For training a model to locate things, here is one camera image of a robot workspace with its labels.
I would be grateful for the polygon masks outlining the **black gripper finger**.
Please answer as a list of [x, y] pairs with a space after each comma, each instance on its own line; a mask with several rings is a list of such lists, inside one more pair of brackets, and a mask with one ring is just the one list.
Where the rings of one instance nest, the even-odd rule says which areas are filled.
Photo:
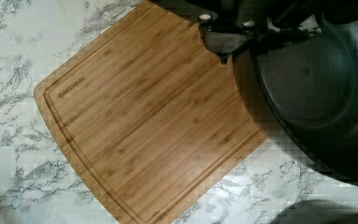
[[241, 21], [227, 17], [214, 18], [211, 14], [203, 13], [198, 19], [203, 45], [217, 55], [222, 64], [247, 49], [266, 54], [311, 38], [306, 30], [275, 27], [266, 15]]

